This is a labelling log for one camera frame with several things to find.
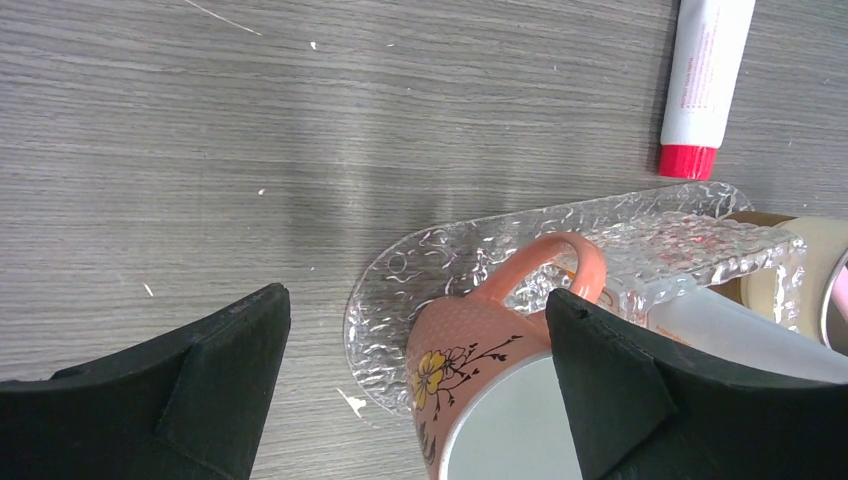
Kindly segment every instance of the white scratch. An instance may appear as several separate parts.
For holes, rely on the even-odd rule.
[[[359,409],[365,406],[365,400],[356,397],[348,397],[343,391],[341,391],[340,388],[337,388],[336,391],[339,392],[339,395],[341,395],[347,404],[350,405],[350,408],[353,409],[353,413],[355,413],[357,417],[362,418],[362,414],[359,413]]]
[[[224,18],[224,17],[222,17],[222,16],[218,15],[217,13],[215,13],[215,12],[213,12],[213,11],[211,11],[211,10],[206,10],[205,8],[203,8],[203,7],[201,7],[200,5],[198,5],[198,4],[194,3],[194,2],[192,2],[191,0],[183,0],[183,1],[184,1],[184,2],[186,2],[187,4],[191,5],[192,7],[197,8],[197,9],[198,9],[198,10],[200,10],[201,12],[206,13],[207,15],[211,15],[211,16],[213,16],[213,17],[217,18],[218,20],[221,20],[221,21],[223,21],[223,22],[227,22],[227,23],[229,23],[230,25],[232,25],[232,26],[234,26],[234,27],[238,27],[238,28],[240,28],[240,29],[242,29],[242,30],[245,30],[245,31],[248,31],[248,32],[250,32],[250,33],[252,33],[252,34],[259,35],[260,37],[262,36],[262,34],[261,34],[261,33],[259,33],[259,32],[257,32],[256,30],[252,30],[252,29],[250,29],[250,28],[247,28],[247,27],[245,27],[244,25],[239,25],[238,23],[236,23],[236,22],[234,22],[234,21],[232,21],[232,20],[227,20],[226,18]]]

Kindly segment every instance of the wood grain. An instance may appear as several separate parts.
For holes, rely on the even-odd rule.
[[[0,0],[0,378],[282,281],[253,478],[424,478],[411,427],[336,391],[361,393],[354,281],[436,223],[674,183],[654,171],[676,7],[194,3],[261,35],[184,0]],[[840,0],[757,6],[714,178],[762,210],[844,215],[846,25]]]

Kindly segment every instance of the red cap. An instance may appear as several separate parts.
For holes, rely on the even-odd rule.
[[[660,150],[660,175],[709,180],[717,151],[717,148],[695,145],[663,145]]]

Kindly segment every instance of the mug handle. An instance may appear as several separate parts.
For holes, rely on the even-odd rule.
[[[566,253],[567,245],[577,252],[577,271],[568,289],[589,302],[597,303],[607,277],[604,254],[594,243],[570,232],[548,233],[519,249],[468,296],[502,304],[509,292],[527,275],[557,255]],[[541,324],[536,326],[548,338],[544,311],[527,318],[534,324]]]

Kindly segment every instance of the pink mug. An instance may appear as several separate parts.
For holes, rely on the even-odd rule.
[[[606,279],[603,254],[578,234],[550,233],[518,250],[467,296],[434,300],[415,322],[406,348],[407,383],[431,479],[448,478],[445,451],[477,401],[526,366],[526,360],[550,352],[544,312],[523,316],[503,301],[527,275],[569,246],[578,261],[570,290],[596,302]]]

